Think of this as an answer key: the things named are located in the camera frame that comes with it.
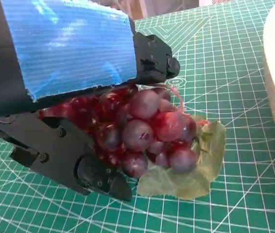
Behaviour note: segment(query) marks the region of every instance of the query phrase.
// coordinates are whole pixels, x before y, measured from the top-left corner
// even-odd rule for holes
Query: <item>black plastic bracket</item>
[[[0,117],[0,132],[10,136],[4,140],[15,145],[13,160],[83,195],[96,191],[131,200],[129,184],[94,154],[90,135],[65,118],[46,122],[31,113]]]

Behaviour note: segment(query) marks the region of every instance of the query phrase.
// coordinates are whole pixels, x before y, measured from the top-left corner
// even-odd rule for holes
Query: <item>blue tape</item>
[[[128,16],[87,0],[2,0],[32,99],[135,78]]]

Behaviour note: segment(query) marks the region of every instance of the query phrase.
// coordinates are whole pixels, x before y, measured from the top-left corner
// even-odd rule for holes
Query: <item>cutting mat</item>
[[[210,195],[85,198],[11,161],[12,147],[0,141],[0,233],[275,233],[275,124],[262,64],[263,24],[274,4],[240,0],[137,22],[173,48],[182,70],[168,83],[187,111],[227,128]]]

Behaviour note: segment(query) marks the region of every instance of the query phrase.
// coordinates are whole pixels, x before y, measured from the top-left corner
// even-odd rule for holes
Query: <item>green leaf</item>
[[[202,128],[202,136],[191,148],[199,156],[197,168],[191,173],[175,173],[171,168],[151,164],[137,184],[137,193],[142,196],[171,195],[189,200],[210,192],[210,183],[220,173],[225,151],[225,128],[216,121]]]

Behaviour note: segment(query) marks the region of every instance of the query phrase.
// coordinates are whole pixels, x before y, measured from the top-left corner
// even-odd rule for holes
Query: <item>table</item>
[[[11,161],[11,145],[0,140],[0,233],[275,233],[275,123],[262,66],[263,25],[274,4],[239,0],[137,21],[179,59],[180,75],[168,83],[187,111],[226,126],[210,195],[85,198]]]

